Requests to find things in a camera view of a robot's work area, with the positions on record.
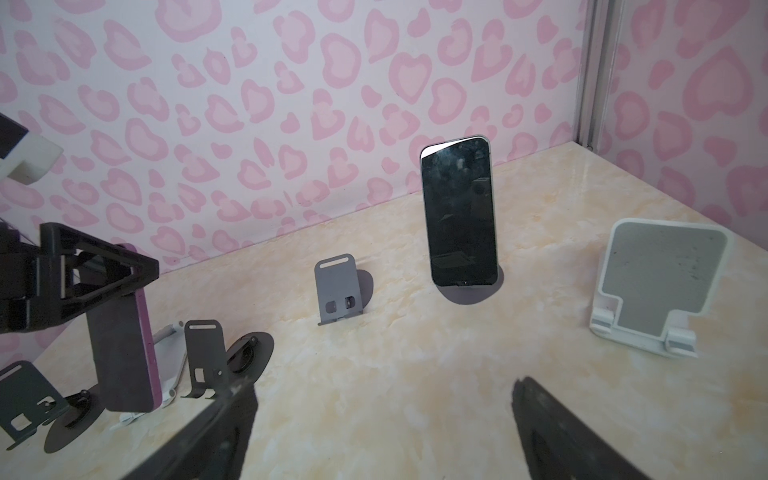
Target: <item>pink leopard print wallpaper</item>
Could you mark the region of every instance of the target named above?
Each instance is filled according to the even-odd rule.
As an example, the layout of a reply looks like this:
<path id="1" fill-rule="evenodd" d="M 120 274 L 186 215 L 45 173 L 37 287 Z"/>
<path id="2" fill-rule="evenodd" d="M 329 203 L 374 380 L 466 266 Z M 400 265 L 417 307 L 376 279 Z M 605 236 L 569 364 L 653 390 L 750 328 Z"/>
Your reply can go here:
<path id="1" fill-rule="evenodd" d="M 65 152 L 0 182 L 0 216 L 168 271 L 419 190 L 436 141 L 484 134 L 496 164 L 562 144 L 585 7 L 1 0 L 0 111 Z M 0 336 L 0 365 L 51 335 Z"/>
<path id="2" fill-rule="evenodd" d="M 598 153 L 768 249 L 768 2 L 626 0 Z"/>

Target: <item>phone screen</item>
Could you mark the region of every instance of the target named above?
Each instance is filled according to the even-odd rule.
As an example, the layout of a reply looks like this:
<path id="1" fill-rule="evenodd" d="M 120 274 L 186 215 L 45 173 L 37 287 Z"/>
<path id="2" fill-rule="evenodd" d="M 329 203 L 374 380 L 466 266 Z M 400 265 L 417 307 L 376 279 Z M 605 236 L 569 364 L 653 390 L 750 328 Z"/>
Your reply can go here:
<path id="1" fill-rule="evenodd" d="M 432 280 L 437 286 L 493 285 L 498 279 L 491 152 L 471 137 L 422 152 Z"/>

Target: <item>round stand base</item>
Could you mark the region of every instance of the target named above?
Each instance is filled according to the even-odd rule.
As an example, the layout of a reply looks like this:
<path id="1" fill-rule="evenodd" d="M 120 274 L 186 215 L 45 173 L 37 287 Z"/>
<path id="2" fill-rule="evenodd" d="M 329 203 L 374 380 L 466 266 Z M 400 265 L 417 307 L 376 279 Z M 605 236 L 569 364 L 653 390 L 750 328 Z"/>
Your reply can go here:
<path id="1" fill-rule="evenodd" d="M 365 270 L 357 270 L 357 281 L 360 284 L 360 299 L 362 307 L 366 308 L 373 297 L 373 275 Z"/>
<path id="2" fill-rule="evenodd" d="M 48 430 L 48 436 L 45 437 L 45 445 L 43 446 L 45 453 L 58 452 L 72 443 L 82 432 L 88 430 L 88 427 L 93 425 L 104 411 L 104 405 L 98 397 L 98 384 L 88 389 L 88 392 L 91 394 L 91 398 L 87 412 L 83 413 L 83 410 L 72 406 L 64 415 L 53 422 Z"/>
<path id="3" fill-rule="evenodd" d="M 504 283 L 504 270 L 501 267 L 498 268 L 498 280 L 493 285 L 478 285 L 478 286 L 438 286 L 442 295 L 457 305 L 474 305 L 487 299 L 494 293 L 498 292 L 498 289 L 502 288 Z"/>
<path id="4" fill-rule="evenodd" d="M 247 376 L 256 382 L 264 372 L 267 363 L 270 362 L 274 350 L 275 340 L 269 333 L 247 333 L 237 339 L 227 350 L 227 365 L 233 376 L 237 378 Z"/>

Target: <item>beige marble table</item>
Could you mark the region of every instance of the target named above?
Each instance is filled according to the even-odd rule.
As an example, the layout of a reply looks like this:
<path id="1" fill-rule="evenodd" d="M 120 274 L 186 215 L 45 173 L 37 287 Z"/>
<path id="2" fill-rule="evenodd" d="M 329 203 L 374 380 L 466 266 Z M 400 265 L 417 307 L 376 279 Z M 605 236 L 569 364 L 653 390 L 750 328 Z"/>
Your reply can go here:
<path id="1" fill-rule="evenodd" d="M 227 344 L 274 337 L 242 478 L 528 478 L 510 406 L 523 376 L 656 480 L 765 478 L 768 253 L 737 239 L 711 312 L 691 320 L 700 358 L 666 359 L 588 329 L 598 255 L 623 217 L 709 220 L 573 143 L 496 167 L 494 182 L 505 282 L 478 305 L 432 284 L 421 194 L 146 289 L 155 329 L 218 319 Z M 319 327 L 313 267 L 341 253 L 373 275 L 373 298 L 364 315 Z M 35 365 L 64 394 L 90 387 L 84 318 Z M 41 427 L 0 452 L 0 478 L 119 478 L 206 405 L 177 399 L 116 430 L 105 412 L 52 455 Z"/>

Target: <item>smartphone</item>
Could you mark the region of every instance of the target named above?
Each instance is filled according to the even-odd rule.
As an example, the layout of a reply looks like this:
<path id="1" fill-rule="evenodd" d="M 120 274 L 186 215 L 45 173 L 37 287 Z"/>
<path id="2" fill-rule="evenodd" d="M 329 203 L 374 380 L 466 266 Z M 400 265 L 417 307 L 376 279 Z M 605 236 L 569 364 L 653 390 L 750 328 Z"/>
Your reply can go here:
<path id="1" fill-rule="evenodd" d="M 437 286 L 498 280 L 491 148 L 482 136 L 431 145 L 421 154 L 432 281 Z"/>
<path id="2" fill-rule="evenodd" d="M 130 245 L 121 246 L 135 251 Z M 88 266 L 108 274 L 130 269 L 105 265 L 104 261 L 89 261 Z M 158 408 L 163 392 L 144 289 L 102 303 L 89 310 L 86 318 L 104 407 L 112 412 L 151 412 Z"/>

